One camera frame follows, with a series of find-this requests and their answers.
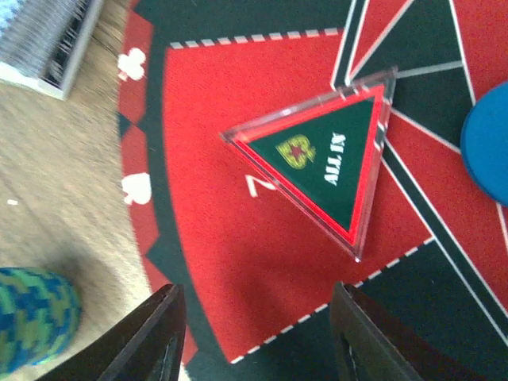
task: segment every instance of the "white club symbol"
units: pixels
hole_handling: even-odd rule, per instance
[[[139,81],[143,78],[144,69],[141,64],[144,64],[146,55],[139,48],[132,48],[129,50],[129,54],[120,54],[118,57],[118,77],[122,81],[126,81],[127,78],[131,78],[135,81]]]

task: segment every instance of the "blue and green knit fabric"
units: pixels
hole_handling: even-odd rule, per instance
[[[66,349],[81,304],[64,277],[37,268],[0,268],[0,378]]]

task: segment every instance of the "yellow logo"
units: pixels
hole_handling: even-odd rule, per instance
[[[277,151],[283,156],[285,161],[294,169],[302,169],[307,164],[307,159],[314,161],[316,148],[310,147],[310,142],[303,135],[290,137],[281,144],[277,144]]]

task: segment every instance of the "dashed white line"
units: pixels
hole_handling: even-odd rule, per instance
[[[252,40],[255,41],[255,42],[261,42],[261,41],[264,41],[264,36],[262,34],[253,34],[251,36]]]
[[[199,46],[196,41],[185,41],[185,45],[189,48],[197,48]]]
[[[337,29],[337,28],[326,28],[325,29],[326,36],[336,36],[337,34],[339,34],[339,29]]]
[[[217,41],[219,41],[219,44],[221,44],[221,45],[230,45],[231,44],[231,40],[228,37],[217,38]]]
[[[317,29],[309,29],[305,31],[307,37],[319,37],[319,32]]]
[[[205,40],[201,40],[201,43],[205,46],[214,46],[215,43],[210,39],[206,38]]]
[[[244,359],[244,356],[238,356],[235,360],[231,361],[231,364],[236,364],[239,361],[242,361]]]
[[[260,347],[259,345],[257,345],[256,347],[249,349],[249,350],[247,351],[247,353],[248,353],[249,355],[252,355],[252,354],[253,354],[255,351],[257,351],[259,348],[261,348],[261,347]]]
[[[268,36],[272,39],[272,40],[282,40],[283,39],[283,35],[280,34],[280,33],[269,33]]]
[[[393,267],[395,266],[398,262],[400,262],[400,259],[399,258],[395,258],[394,260],[392,260],[389,264],[387,264],[387,267],[390,268],[390,267]]]
[[[300,36],[300,32],[297,32],[297,31],[294,31],[294,32],[288,32],[287,33],[287,36],[290,38],[290,39],[295,39],[295,38],[301,38],[302,36]]]
[[[368,279],[369,280],[373,280],[376,276],[378,276],[379,274],[381,274],[381,270],[378,270],[378,271],[374,271],[372,274],[370,274],[368,276]]]
[[[286,332],[291,331],[293,328],[294,328],[294,326],[293,326],[293,325],[289,325],[289,326],[287,326],[286,328],[281,329],[281,330],[280,330],[280,332],[281,332],[281,333],[286,333]]]
[[[248,42],[246,36],[235,36],[234,39],[238,44],[245,44]]]
[[[305,320],[310,319],[310,315],[307,314],[298,319],[298,323],[303,323]]]
[[[180,44],[179,42],[171,42],[170,43],[170,46],[173,48],[173,49],[183,49],[183,45]]]
[[[323,304],[321,306],[319,306],[318,308],[316,308],[314,310],[315,313],[319,313],[321,311],[323,311],[326,307],[328,307],[328,304]],[[307,314],[307,315],[304,315],[302,316],[301,318],[298,319],[298,323],[295,323],[296,324],[302,324],[304,321],[307,321],[309,320],[310,318],[312,317],[311,314]],[[291,331],[295,325],[289,325],[287,326],[286,328],[284,329],[281,329],[280,331],[280,334],[279,335],[283,335],[284,333],[288,333],[289,331]],[[278,337],[278,335],[273,335],[273,336],[270,336],[268,339],[264,340],[263,343],[264,344],[270,344],[272,341],[274,341],[276,338]],[[254,348],[251,348],[247,351],[247,355],[252,355],[254,352],[258,351],[260,348],[261,348],[262,344],[261,345],[257,345],[255,346]],[[245,356],[238,356],[236,359],[234,359],[233,361],[231,361],[231,364],[236,364],[238,363],[239,361],[242,361],[243,359],[245,358]]]
[[[267,340],[263,341],[265,344],[270,344],[273,340],[277,338],[276,335],[270,336]]]
[[[316,310],[314,310],[314,311],[316,311],[316,312],[321,312],[321,311],[323,311],[326,307],[328,307],[328,304],[323,304],[322,306],[319,306],[319,307],[318,307]]]
[[[407,251],[404,255],[405,255],[405,256],[410,256],[411,254],[414,254],[414,253],[415,253],[415,252],[417,252],[417,251],[418,251],[418,246],[417,246],[417,247],[415,247],[415,248],[412,248],[412,249],[408,250],[408,251]]]

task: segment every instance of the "number 7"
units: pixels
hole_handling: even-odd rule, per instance
[[[263,187],[269,189],[270,191],[275,190],[275,185],[269,183],[268,181],[259,180],[254,176],[245,175],[245,180],[247,180],[248,192],[251,194],[252,197],[257,197],[257,190],[254,182],[258,183],[259,185],[262,185]]]

